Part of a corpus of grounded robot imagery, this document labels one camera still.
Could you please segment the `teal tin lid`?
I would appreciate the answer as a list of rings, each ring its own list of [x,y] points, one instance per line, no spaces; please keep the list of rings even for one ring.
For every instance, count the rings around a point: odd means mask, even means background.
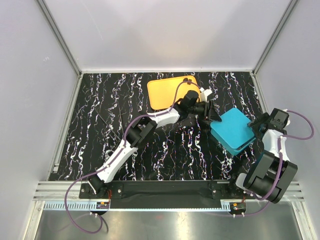
[[[250,119],[239,109],[231,108],[220,116],[222,122],[212,121],[210,123],[211,134],[214,137],[226,138],[251,138],[255,137],[251,128],[247,126]]]

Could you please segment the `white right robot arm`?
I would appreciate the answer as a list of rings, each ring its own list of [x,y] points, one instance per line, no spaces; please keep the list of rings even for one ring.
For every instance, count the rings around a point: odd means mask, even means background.
[[[284,135],[288,122],[289,114],[274,108],[247,124],[256,139],[262,141],[264,150],[248,173],[240,173],[236,181],[227,185],[230,197],[236,199],[247,192],[273,204],[281,200],[298,171],[286,153]]]

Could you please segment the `teal tin box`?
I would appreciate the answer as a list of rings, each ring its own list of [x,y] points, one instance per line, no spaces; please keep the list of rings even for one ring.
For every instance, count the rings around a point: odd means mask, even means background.
[[[222,137],[212,136],[217,143],[220,143],[224,149],[226,149],[231,155],[236,156],[241,153],[246,147],[249,146],[256,138],[249,137],[227,137],[223,139]]]

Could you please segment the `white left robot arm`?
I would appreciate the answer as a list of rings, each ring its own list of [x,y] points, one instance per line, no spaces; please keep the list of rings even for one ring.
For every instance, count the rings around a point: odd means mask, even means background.
[[[208,97],[210,89],[200,89],[200,93],[189,90],[183,98],[176,100],[168,109],[145,113],[135,118],[126,128],[123,138],[114,153],[87,179],[90,192],[97,198],[108,193],[110,183],[120,167],[138,149],[143,148],[156,129],[185,120],[190,114],[207,122],[221,122],[213,101]]]

